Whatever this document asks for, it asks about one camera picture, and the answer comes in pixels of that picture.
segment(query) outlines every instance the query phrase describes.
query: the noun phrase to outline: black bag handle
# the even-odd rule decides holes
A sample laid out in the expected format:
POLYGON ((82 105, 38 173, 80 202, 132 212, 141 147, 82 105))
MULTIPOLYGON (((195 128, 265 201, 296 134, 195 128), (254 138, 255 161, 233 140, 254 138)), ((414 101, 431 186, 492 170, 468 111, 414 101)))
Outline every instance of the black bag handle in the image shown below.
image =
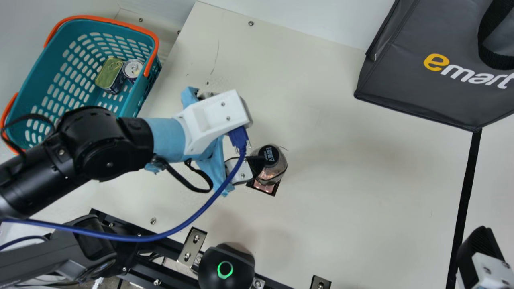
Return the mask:
POLYGON ((480 59, 489 67, 499 70, 514 69, 514 56, 494 53, 484 46, 484 41, 507 18, 514 8, 514 0, 492 0, 480 22, 478 40, 480 59))

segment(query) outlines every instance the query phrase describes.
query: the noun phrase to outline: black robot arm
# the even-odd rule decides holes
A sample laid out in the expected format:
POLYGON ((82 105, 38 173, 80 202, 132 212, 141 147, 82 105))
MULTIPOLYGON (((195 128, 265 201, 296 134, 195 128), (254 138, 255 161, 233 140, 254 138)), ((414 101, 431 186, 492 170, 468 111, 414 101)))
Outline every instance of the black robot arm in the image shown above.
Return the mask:
POLYGON ((91 179, 140 170, 153 148, 141 118, 96 106, 70 111, 42 143, 0 165, 0 218, 28 218, 91 179))

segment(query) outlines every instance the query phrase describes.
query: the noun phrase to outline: blue usb connector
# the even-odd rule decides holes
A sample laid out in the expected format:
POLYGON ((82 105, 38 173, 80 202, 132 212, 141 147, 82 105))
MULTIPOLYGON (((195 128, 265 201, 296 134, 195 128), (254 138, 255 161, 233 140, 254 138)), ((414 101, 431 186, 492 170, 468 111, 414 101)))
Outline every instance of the blue usb connector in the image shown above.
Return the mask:
POLYGON ((230 131, 228 136, 230 138, 230 142, 235 147, 236 153, 239 153, 239 151, 242 148, 246 148, 246 146, 251 147, 245 127, 238 127, 237 129, 230 131))

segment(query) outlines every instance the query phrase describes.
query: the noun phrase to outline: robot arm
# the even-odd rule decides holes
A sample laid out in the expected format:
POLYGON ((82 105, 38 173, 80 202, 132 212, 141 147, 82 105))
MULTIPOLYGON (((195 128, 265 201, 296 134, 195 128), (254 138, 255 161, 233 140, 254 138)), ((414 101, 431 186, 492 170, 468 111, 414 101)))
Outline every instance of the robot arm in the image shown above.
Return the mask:
POLYGON ((182 93, 186 108, 171 119, 116 118, 101 107, 66 113, 55 133, 0 165, 0 218, 28 218, 89 180, 140 170, 155 155, 203 161, 219 186, 225 177, 219 137, 251 120, 235 91, 203 101, 197 91, 182 93))

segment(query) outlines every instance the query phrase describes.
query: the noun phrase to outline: tin can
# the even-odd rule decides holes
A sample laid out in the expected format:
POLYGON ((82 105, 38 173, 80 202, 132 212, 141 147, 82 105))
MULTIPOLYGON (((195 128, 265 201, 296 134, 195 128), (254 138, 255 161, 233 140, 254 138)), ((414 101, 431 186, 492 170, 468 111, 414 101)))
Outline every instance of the tin can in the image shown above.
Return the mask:
POLYGON ((137 77, 143 71, 144 63, 139 59, 129 59, 123 65, 123 74, 131 84, 136 82, 137 77))
POLYGON ((123 60, 116 57, 107 58, 95 79, 95 85, 110 94, 120 93, 126 80, 125 75, 121 72, 122 69, 123 60))

